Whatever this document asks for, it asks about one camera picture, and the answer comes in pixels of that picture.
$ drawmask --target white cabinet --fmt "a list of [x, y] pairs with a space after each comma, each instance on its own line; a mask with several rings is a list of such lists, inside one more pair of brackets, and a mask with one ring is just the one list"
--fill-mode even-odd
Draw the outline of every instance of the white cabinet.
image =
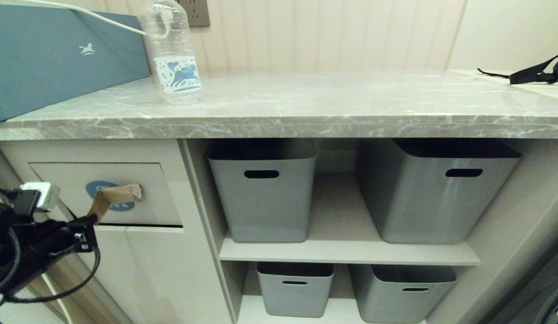
[[[23, 181], [61, 186], [61, 201], [77, 216], [88, 211], [89, 182], [142, 185], [143, 201], [103, 219], [133, 225], [96, 228], [102, 254], [96, 278], [135, 324], [232, 322], [177, 141], [24, 141], [0, 148]], [[93, 255], [82, 258], [90, 267]]]

